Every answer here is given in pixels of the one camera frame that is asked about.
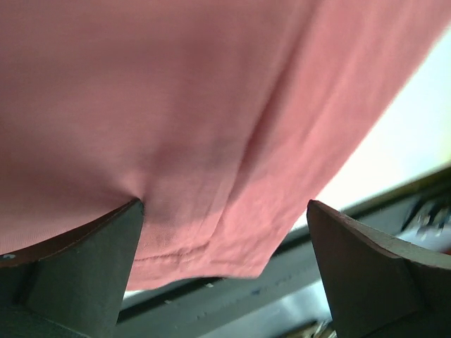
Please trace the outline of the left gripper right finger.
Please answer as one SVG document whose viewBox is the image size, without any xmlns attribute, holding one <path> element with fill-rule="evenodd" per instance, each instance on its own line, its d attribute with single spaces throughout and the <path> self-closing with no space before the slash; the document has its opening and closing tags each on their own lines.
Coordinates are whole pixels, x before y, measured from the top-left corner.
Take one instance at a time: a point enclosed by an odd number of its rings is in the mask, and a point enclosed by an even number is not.
<svg viewBox="0 0 451 338">
<path fill-rule="evenodd" d="M 320 201 L 307 222 L 338 337 L 450 336 L 450 256 Z"/>
</svg>

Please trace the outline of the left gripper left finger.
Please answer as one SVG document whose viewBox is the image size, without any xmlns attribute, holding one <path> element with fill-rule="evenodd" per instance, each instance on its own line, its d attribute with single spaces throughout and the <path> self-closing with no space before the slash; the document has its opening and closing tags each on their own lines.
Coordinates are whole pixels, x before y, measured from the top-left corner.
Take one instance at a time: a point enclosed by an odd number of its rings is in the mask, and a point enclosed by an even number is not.
<svg viewBox="0 0 451 338">
<path fill-rule="evenodd" d="M 1 255 L 1 336 L 112 337 L 143 222 L 135 199 Z"/>
</svg>

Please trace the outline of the pink red t shirt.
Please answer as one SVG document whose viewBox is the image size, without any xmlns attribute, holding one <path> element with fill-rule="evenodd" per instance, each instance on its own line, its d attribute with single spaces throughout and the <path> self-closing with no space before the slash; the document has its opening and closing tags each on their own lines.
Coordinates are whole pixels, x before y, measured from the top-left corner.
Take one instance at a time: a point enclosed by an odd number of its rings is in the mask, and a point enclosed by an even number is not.
<svg viewBox="0 0 451 338">
<path fill-rule="evenodd" d="M 1 265 L 129 201 L 128 290 L 261 274 L 449 1 L 2 1 Z"/>
</svg>

